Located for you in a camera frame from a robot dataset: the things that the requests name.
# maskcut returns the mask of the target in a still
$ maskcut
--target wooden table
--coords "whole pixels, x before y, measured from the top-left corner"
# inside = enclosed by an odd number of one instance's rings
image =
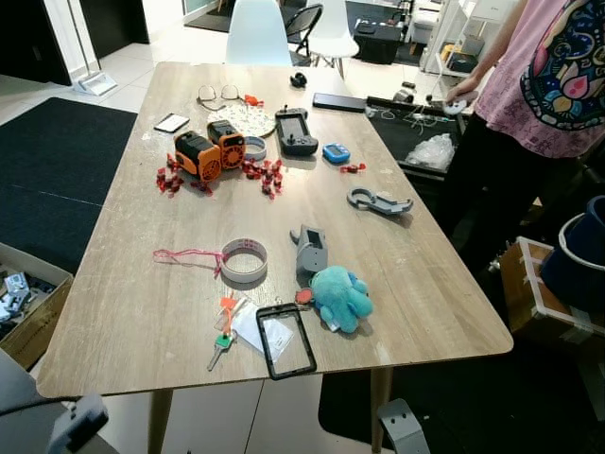
[[[296,248],[288,232],[302,223],[325,230],[329,264],[355,271],[375,308],[364,328],[333,334],[318,315],[302,315],[318,374],[372,369],[372,409],[389,399],[392,366],[508,352],[512,339],[479,286],[407,181],[365,115],[312,107],[316,92],[347,95],[336,71],[306,68],[306,90],[290,87],[291,68],[160,63],[130,135],[40,372],[41,394],[121,394],[154,391],[149,452],[160,452],[172,390],[268,377],[263,358],[237,344],[209,373],[213,326],[225,283],[205,268],[152,261],[157,249],[220,250],[251,237],[268,250],[268,275],[251,295],[262,306],[298,288]],[[321,158],[284,159],[284,193],[269,201],[258,182],[224,172],[213,197],[183,187],[174,199],[155,185],[172,137],[154,131],[166,114],[187,115],[204,131],[207,112],[198,87],[231,83],[265,100],[309,111],[320,144],[341,142],[352,162],[368,169],[341,174]],[[268,158],[276,159],[275,134]],[[396,200],[412,198],[410,214],[383,218],[357,211],[350,187],[364,185]],[[382,431],[374,416],[372,444]]]

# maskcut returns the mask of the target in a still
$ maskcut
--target light blue plush toy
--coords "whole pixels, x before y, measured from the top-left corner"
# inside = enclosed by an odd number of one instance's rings
[[[329,267],[311,279],[313,299],[326,323],[336,322],[345,333],[357,329],[357,317],[372,313],[365,282],[343,267]]]

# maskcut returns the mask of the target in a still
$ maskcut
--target game controller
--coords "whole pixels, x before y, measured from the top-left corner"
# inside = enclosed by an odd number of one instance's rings
[[[275,113],[277,137],[283,154],[310,156],[318,149],[319,142],[309,133],[305,109],[288,109],[287,105]]]
[[[472,91],[458,96],[449,104],[443,104],[443,113],[446,115],[458,115],[467,108],[477,97],[479,93]]]

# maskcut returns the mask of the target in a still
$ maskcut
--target pink t-shirt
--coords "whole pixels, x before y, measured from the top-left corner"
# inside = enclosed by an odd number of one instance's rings
[[[605,135],[605,0],[528,0],[475,105],[488,128],[549,158]]]

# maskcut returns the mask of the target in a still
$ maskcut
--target blue bucket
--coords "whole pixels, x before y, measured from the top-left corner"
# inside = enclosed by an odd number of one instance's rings
[[[563,303],[587,312],[605,310],[605,196],[591,199],[586,213],[562,226],[559,246],[544,260],[541,275]]]

